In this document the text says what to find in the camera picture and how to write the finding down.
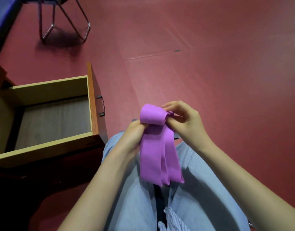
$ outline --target right hand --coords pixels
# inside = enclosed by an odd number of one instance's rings
[[[178,116],[169,117],[167,124],[173,128],[194,151],[204,151],[213,145],[206,133],[198,111],[183,101],[171,101],[162,106]]]

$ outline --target purple resistance band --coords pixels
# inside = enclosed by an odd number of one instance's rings
[[[173,130],[166,120],[173,113],[146,104],[141,109],[140,122],[150,124],[140,144],[140,176],[155,185],[169,185],[170,181],[184,183],[173,140]]]

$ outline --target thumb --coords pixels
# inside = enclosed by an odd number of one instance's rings
[[[169,117],[167,119],[167,124],[178,133],[182,127],[182,123],[178,122],[177,120],[175,120],[172,117]]]

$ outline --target left hand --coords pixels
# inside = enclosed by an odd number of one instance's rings
[[[133,160],[140,149],[140,140],[148,124],[142,124],[139,120],[131,122],[120,140],[115,145],[116,151],[126,154],[129,160]]]

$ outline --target hand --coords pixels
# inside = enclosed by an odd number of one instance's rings
[[[171,101],[164,104],[165,111],[172,111],[178,116],[169,117],[167,124],[173,128],[194,151],[203,151],[213,142],[206,133],[198,111],[183,101]]]
[[[138,154],[140,149],[140,140],[143,131],[147,128],[148,124],[142,124],[139,120],[131,122],[120,140],[114,147],[115,151],[124,153],[128,160],[133,160]]]

